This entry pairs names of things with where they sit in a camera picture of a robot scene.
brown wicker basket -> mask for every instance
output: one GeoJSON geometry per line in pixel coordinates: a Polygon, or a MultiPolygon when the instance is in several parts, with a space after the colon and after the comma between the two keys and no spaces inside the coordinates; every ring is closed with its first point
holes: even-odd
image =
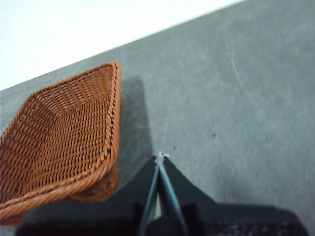
{"type": "Polygon", "coordinates": [[[39,204],[115,191],[120,76],[118,63],[105,63],[24,101],[1,137],[1,224],[39,204]]]}

